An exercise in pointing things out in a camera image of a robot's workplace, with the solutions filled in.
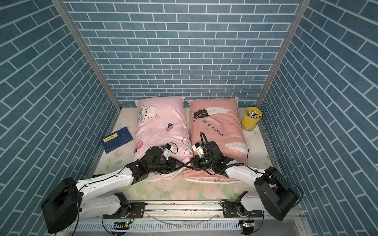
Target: white feather print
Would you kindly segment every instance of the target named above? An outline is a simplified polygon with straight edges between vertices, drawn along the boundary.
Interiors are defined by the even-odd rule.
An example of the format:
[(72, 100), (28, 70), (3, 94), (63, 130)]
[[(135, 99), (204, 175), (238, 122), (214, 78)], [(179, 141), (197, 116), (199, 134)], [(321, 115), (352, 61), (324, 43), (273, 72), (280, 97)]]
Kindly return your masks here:
[(226, 108), (217, 107), (217, 106), (209, 107), (206, 110), (208, 111), (209, 116), (212, 116), (212, 115), (215, 115), (215, 114), (227, 113), (227, 112), (230, 111)]
[(241, 142), (234, 142), (225, 144), (225, 147), (231, 150), (241, 151), (242, 153), (248, 154), (248, 145)]

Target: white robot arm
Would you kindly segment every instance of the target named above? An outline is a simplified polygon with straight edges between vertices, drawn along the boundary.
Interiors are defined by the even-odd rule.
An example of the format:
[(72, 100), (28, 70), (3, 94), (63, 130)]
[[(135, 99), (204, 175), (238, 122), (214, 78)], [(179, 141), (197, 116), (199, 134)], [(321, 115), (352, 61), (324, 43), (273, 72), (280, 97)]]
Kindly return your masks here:
[(253, 210), (266, 210), (276, 219), (282, 220), (298, 201), (297, 192), (274, 167), (267, 170), (250, 168), (224, 157), (215, 142), (206, 141), (206, 144), (203, 157), (195, 156), (185, 164), (172, 157), (166, 159), (161, 148), (151, 147), (143, 158), (112, 173), (86, 180), (74, 181), (71, 177), (62, 180), (41, 203), (48, 232), (56, 233), (67, 228), (77, 216), (80, 219), (98, 215), (109, 218), (127, 216), (131, 208), (123, 193), (95, 197), (142, 181), (150, 172), (166, 174), (182, 167), (198, 171), (211, 168), (217, 174), (255, 186), (257, 193), (244, 192), (235, 201), (238, 213), (243, 216)]

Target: pen holder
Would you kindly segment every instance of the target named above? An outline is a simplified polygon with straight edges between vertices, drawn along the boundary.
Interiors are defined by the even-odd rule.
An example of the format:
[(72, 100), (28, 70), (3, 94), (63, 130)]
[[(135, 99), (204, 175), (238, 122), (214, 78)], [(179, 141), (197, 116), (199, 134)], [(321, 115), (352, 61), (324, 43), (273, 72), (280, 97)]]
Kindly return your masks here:
[(249, 117), (250, 111), (255, 111), (255, 112), (258, 112), (259, 114), (262, 114), (260, 109), (253, 107), (253, 106), (247, 107), (245, 109), (241, 125), (242, 125), (242, 129), (244, 129), (246, 131), (253, 130), (262, 117), (262, 116), (260, 116), (259, 118), (251, 118), (251, 117)]

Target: black cable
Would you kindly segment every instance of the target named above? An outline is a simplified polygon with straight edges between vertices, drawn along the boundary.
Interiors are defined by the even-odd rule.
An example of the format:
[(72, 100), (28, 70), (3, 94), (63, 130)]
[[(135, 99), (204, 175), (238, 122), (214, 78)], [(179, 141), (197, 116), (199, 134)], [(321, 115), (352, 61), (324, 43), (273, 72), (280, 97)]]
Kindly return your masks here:
[(194, 157), (192, 157), (192, 158), (190, 159), (190, 161), (188, 161), (187, 163), (185, 163), (185, 165), (190, 164), (192, 161), (194, 161)]
[(230, 168), (230, 167), (238, 167), (238, 166), (241, 166), (241, 165), (245, 165), (244, 163), (234, 163), (234, 164), (230, 164), (228, 166), (226, 166), (225, 168), (223, 168), (221, 170), (221, 172), (223, 173), (223, 171), (225, 171), (226, 169)]
[(211, 167), (211, 169), (214, 171), (214, 173), (216, 173), (216, 174), (221, 174), (221, 172), (217, 171), (217, 170), (214, 168), (213, 164), (212, 164), (212, 152), (211, 152), (211, 148), (210, 148), (210, 146), (209, 146), (209, 142), (208, 142), (208, 139), (206, 138), (205, 133), (201, 131), (201, 132), (200, 132), (200, 137), (201, 137), (202, 147), (205, 147), (205, 144), (204, 144), (204, 142), (203, 142), (203, 139), (205, 139), (205, 142), (206, 142), (206, 145), (207, 145), (207, 148), (205, 148), (205, 149), (206, 149), (207, 152), (209, 152), (209, 162), (210, 162), (210, 167)]
[(206, 173), (208, 173), (209, 175), (215, 175), (215, 174), (212, 174), (212, 173), (208, 172), (207, 170), (205, 170), (205, 171), (206, 171)]
[(176, 146), (176, 148), (177, 148), (177, 151), (174, 153), (174, 152), (172, 152), (171, 150), (169, 150), (170, 152), (172, 152), (173, 154), (176, 154), (176, 153), (178, 153), (178, 146), (177, 146), (177, 144), (175, 144), (175, 143), (172, 143), (172, 144), (174, 144), (175, 146)]
[(261, 229), (263, 223), (264, 223), (264, 211), (262, 211), (262, 222), (261, 222), (260, 227), (259, 227), (255, 232), (252, 232), (251, 234), (256, 233), (257, 231), (259, 231), (259, 230)]
[(75, 231), (76, 231), (76, 229), (77, 229), (77, 226), (78, 226), (78, 224), (79, 224), (79, 216), (80, 216), (80, 212), (79, 212), (79, 196), (80, 196), (80, 190), (82, 189), (82, 188), (84, 188), (85, 187), (85, 185), (84, 186), (82, 186), (80, 189), (79, 189), (79, 191), (77, 192), (77, 198), (76, 198), (76, 206), (77, 206), (77, 221), (76, 221), (76, 226), (75, 226), (75, 228), (74, 228), (74, 230), (73, 230), (73, 232), (72, 232), (72, 234), (71, 234), (71, 236), (73, 236), (73, 234), (75, 233)]
[(268, 175), (268, 176), (271, 176), (271, 177), (274, 177), (274, 178), (277, 178), (277, 179), (284, 180), (284, 181), (286, 181), (286, 182), (289, 182), (289, 183), (291, 183), (291, 184), (297, 186), (297, 188), (299, 188), (299, 190), (301, 191), (301, 197), (299, 198), (299, 200), (297, 200), (297, 203), (295, 203), (295, 204), (292, 206), (292, 208), (295, 207), (296, 205), (298, 205), (298, 203), (302, 200), (302, 198), (303, 198), (303, 196), (304, 196), (303, 189), (302, 189), (299, 185), (297, 185), (296, 183), (293, 183), (293, 182), (291, 182), (291, 181), (289, 181), (289, 180), (287, 180), (287, 179), (283, 179), (283, 178), (280, 178), (280, 177), (274, 176), (274, 175), (272, 175), (272, 174), (267, 174), (267, 173), (259, 172), (259, 171), (257, 171), (257, 170), (252, 169), (251, 167), (249, 167), (249, 166), (247, 166), (247, 165), (245, 165), (245, 166), (248, 167), (250, 170), (252, 170), (252, 171), (255, 172), (255, 173), (266, 174), (266, 175)]
[(126, 166), (124, 166), (117, 174), (121, 173), (125, 168)]
[(109, 177), (106, 178), (106, 179), (101, 179), (101, 180), (98, 180), (98, 181), (94, 181), (94, 182), (92, 182), (92, 183), (88, 183), (88, 184), (86, 184), (86, 185), (94, 184), (94, 183), (98, 183), (98, 182), (101, 182), (101, 181), (104, 181), (104, 180), (110, 179), (111, 177), (114, 177), (114, 176), (116, 176), (116, 174), (115, 174), (115, 175), (112, 175), (112, 176), (109, 176)]
[(177, 169), (180, 169), (181, 167), (186, 167), (188, 169), (193, 169), (193, 167), (187, 165), (189, 162), (187, 162), (187, 163), (184, 164), (183, 162), (181, 162), (181, 161), (179, 161), (177, 159), (175, 160), (175, 163), (179, 165), (179, 167)]
[(108, 232), (109, 234), (113, 235), (112, 232), (109, 232), (109, 231), (105, 228), (105, 226), (104, 226), (104, 221), (102, 220), (102, 219), (103, 219), (103, 216), (104, 216), (104, 215), (101, 215), (101, 223), (102, 223), (102, 227), (105, 229), (106, 232)]

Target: pillow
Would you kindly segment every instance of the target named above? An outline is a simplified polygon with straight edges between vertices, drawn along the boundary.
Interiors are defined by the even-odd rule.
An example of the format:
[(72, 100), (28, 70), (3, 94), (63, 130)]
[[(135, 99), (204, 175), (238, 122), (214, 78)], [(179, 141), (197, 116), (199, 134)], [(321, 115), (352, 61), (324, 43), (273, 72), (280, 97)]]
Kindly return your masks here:
[[(192, 158), (192, 145), (185, 123), (184, 99), (181, 96), (173, 96), (150, 97), (135, 101), (138, 109), (138, 127), (133, 161), (141, 159), (150, 147), (167, 143), (177, 145), (176, 147), (172, 144), (175, 147), (174, 152), (177, 153), (171, 153), (170, 157), (184, 163)], [(148, 179), (170, 178), (177, 173), (160, 176), (150, 173)]]
[[(238, 98), (196, 99), (189, 101), (190, 141), (201, 143), (200, 132), (209, 142), (215, 141), (223, 155), (248, 163), (248, 144), (242, 133), (237, 107)], [(184, 178), (192, 181), (239, 182), (221, 175), (187, 169)]]

